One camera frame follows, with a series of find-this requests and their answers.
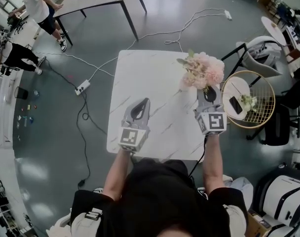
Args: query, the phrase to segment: green leaf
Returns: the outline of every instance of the green leaf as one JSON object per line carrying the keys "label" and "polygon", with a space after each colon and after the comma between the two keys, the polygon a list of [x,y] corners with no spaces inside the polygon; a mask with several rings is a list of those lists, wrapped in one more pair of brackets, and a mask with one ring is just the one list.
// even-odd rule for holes
{"label": "green leaf", "polygon": [[195,54],[195,53],[194,53],[193,50],[191,50],[191,49],[188,50],[188,56],[189,56],[189,57],[194,57],[194,54]]}
{"label": "green leaf", "polygon": [[178,63],[181,63],[182,65],[187,64],[188,62],[186,60],[183,59],[176,59],[178,61]]}

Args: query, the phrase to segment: gray floor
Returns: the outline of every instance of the gray floor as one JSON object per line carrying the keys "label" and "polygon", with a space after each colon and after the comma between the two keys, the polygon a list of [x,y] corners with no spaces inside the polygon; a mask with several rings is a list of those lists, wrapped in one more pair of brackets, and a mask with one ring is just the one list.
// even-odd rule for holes
{"label": "gray floor", "polygon": [[[233,20],[224,17],[209,17],[196,20],[187,28],[181,39],[184,50],[205,51],[218,58],[234,49],[237,41],[250,37],[263,27],[261,16],[265,13],[256,0],[144,0],[148,9],[145,16],[138,0],[127,0],[126,5],[135,24],[138,35],[181,29],[194,12],[204,8],[225,8]],[[97,66],[116,57],[133,41],[120,5],[108,5],[62,17],[74,46],[68,47],[66,54],[72,54]],[[155,49],[179,51],[177,44],[165,45],[165,40],[177,39],[178,35],[147,37],[135,44],[134,49]],[[60,53],[57,42],[47,34],[37,39],[34,51]],[[75,85],[80,85],[94,72],[94,68],[75,60],[58,55],[48,55],[51,66],[66,76]],[[225,73],[237,61],[228,59]],[[28,101],[18,101],[16,116],[28,114],[34,123],[14,128],[14,150],[17,158],[19,185],[25,206],[32,222],[44,232],[56,220],[66,214],[72,205],[77,183],[87,176],[83,155],[83,140],[76,128],[76,115],[83,104],[76,97],[74,89],[54,74],[47,64],[43,65],[42,76],[24,72],[22,87],[30,91]],[[114,74],[116,62],[104,67]],[[291,86],[291,77],[285,66],[283,76],[270,79],[275,92]],[[88,106],[92,118],[107,130],[108,113],[111,102],[113,78],[98,72],[87,91]],[[35,98],[36,89],[40,96]],[[37,105],[37,109],[26,111],[27,105]],[[91,166],[91,178],[85,188],[93,190],[103,185],[114,155],[106,151],[106,136],[98,131],[90,121],[80,119],[79,125],[87,140],[87,154]],[[221,136],[224,171],[233,177],[245,176],[253,184],[283,161],[289,162],[289,145],[284,147],[262,146],[257,140],[245,140],[251,133],[230,125]],[[186,162],[188,168],[193,161]],[[196,184],[202,184],[201,167],[194,173]]]}

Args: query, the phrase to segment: black and white marker cube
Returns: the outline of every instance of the black and white marker cube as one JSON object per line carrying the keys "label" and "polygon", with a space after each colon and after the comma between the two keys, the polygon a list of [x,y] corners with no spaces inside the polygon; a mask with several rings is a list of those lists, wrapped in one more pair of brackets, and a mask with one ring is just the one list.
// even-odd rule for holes
{"label": "black and white marker cube", "polygon": [[139,152],[148,137],[146,130],[120,127],[118,132],[118,144],[127,151]]}
{"label": "black and white marker cube", "polygon": [[197,117],[203,135],[221,134],[227,129],[227,116],[221,112],[201,112]]}

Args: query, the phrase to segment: black phone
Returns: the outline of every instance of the black phone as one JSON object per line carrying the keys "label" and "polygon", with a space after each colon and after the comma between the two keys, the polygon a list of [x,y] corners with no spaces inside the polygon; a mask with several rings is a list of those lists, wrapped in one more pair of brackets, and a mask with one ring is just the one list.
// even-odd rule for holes
{"label": "black phone", "polygon": [[243,111],[241,105],[235,97],[231,97],[229,102],[237,114],[240,114]]}

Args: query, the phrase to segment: black shorts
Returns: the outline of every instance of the black shorts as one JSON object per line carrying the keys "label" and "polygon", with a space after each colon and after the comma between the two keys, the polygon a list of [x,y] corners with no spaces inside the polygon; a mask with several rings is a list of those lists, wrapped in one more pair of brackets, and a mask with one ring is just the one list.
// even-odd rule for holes
{"label": "black shorts", "polygon": [[49,16],[46,17],[46,19],[39,24],[41,28],[43,28],[47,33],[50,35],[53,34],[53,32],[56,30],[55,21],[56,19],[53,18],[53,15],[55,14],[55,10],[51,7],[49,7]]}

